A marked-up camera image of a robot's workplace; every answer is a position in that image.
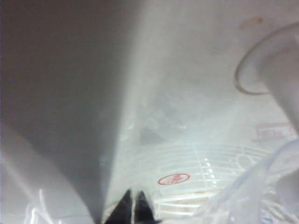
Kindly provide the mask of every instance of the wrinkled plastic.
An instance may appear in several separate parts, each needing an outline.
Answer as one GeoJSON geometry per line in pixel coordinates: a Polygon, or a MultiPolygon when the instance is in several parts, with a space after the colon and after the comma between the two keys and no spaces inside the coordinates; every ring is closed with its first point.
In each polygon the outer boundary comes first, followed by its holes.
{"type": "Polygon", "coordinates": [[[202,205],[193,217],[163,224],[299,222],[299,140],[286,144],[202,205]]]}

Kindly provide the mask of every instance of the black pointed tip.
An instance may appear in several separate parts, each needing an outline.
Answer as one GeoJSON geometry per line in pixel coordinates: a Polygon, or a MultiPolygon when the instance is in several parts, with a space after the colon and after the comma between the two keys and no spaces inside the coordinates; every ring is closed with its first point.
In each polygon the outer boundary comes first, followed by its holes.
{"type": "Polygon", "coordinates": [[[131,224],[132,216],[131,189],[128,189],[115,207],[105,224],[131,224]]]}
{"type": "Polygon", "coordinates": [[[135,222],[155,221],[149,203],[143,191],[139,192],[135,206],[135,222]]]}
{"type": "Polygon", "coordinates": [[[135,223],[135,224],[158,224],[160,222],[162,222],[162,220],[144,221],[144,222],[139,222],[139,223],[135,223]]]}

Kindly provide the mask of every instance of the white plastic tube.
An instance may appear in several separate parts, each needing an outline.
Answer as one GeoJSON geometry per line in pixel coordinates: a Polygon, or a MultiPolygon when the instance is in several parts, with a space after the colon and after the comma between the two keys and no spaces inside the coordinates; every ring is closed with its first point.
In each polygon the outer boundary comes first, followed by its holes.
{"type": "Polygon", "coordinates": [[[299,133],[299,23],[256,44],[239,63],[235,86],[250,95],[266,94],[268,89],[299,133]]]}

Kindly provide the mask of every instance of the white plastic surface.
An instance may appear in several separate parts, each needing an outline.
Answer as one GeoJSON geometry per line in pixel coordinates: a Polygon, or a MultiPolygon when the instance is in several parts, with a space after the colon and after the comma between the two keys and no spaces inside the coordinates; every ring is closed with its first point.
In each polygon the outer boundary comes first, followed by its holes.
{"type": "Polygon", "coordinates": [[[1,221],[4,224],[93,224],[68,180],[14,130],[2,125],[1,221]]]}
{"type": "MultiPolygon", "coordinates": [[[[234,87],[233,75],[256,42],[299,20],[298,12],[295,0],[154,0],[144,4],[127,71],[107,208],[132,187],[146,190],[153,198],[156,217],[192,214],[199,202],[187,202],[189,207],[178,204],[184,204],[188,196],[200,198],[195,196],[199,192],[222,189],[245,170],[234,169],[235,161],[228,163],[232,166],[229,177],[219,173],[217,187],[212,179],[206,186],[203,176],[209,169],[203,168],[207,164],[200,167],[205,158],[227,150],[227,160],[220,156],[213,164],[221,167],[221,162],[234,160],[240,153],[229,154],[230,150],[246,146],[248,152],[263,152],[260,159],[296,138],[273,97],[242,95],[234,87]],[[145,131],[154,136],[146,146],[140,137],[145,131]],[[211,151],[206,147],[210,145],[215,146],[211,151]],[[158,183],[164,176],[185,173],[190,178],[182,183],[158,183]],[[171,204],[172,198],[177,203],[167,208],[164,203],[171,204]]],[[[247,167],[255,162],[249,161],[247,167]]]]}
{"type": "Polygon", "coordinates": [[[271,93],[297,132],[299,130],[298,41],[299,23],[273,32],[245,55],[235,73],[235,85],[240,91],[251,95],[271,93]],[[259,90],[257,85],[264,85],[263,90],[259,90]]]}

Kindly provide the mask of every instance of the transparent plastic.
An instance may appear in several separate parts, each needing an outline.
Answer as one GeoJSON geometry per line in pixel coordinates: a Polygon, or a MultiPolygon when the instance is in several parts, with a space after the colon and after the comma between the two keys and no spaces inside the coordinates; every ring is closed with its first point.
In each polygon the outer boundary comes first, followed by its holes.
{"type": "Polygon", "coordinates": [[[163,224],[299,222],[299,140],[286,144],[203,204],[195,216],[163,224]]]}
{"type": "Polygon", "coordinates": [[[273,96],[240,94],[233,74],[254,43],[296,21],[298,11],[292,0],[144,6],[107,214],[134,188],[152,199],[155,218],[192,215],[245,170],[296,138],[273,96]]]}

